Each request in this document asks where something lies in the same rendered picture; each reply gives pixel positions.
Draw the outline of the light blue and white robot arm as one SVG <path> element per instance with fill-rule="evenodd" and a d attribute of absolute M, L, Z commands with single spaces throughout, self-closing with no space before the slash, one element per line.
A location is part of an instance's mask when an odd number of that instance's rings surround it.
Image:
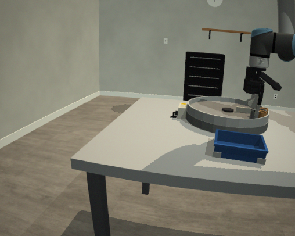
<path fill-rule="evenodd" d="M 270 53 L 277 53 L 284 62 L 295 58 L 295 0 L 277 0 L 277 6 L 278 33 L 270 28 L 257 28 L 251 32 L 249 66 L 268 68 Z M 260 78 L 274 90 L 281 90 L 280 84 L 264 72 Z"/>

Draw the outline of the blue crate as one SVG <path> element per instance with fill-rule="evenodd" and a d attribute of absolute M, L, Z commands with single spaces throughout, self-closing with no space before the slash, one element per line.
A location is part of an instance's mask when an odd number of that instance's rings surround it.
<path fill-rule="evenodd" d="M 216 129 L 213 156 L 264 165 L 268 148 L 263 135 Z"/>

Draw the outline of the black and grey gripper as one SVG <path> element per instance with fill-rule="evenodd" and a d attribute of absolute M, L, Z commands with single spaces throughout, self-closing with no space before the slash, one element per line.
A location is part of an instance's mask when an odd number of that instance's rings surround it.
<path fill-rule="evenodd" d="M 243 90 L 246 93 L 252 94 L 251 98 L 246 101 L 247 105 L 254 108 L 254 116 L 258 113 L 263 93 L 264 93 L 264 83 L 259 76 L 261 75 L 261 71 L 266 71 L 266 68 L 257 68 L 257 67 L 246 67 L 246 78 L 244 80 Z M 256 73 L 257 72 L 257 73 Z"/>

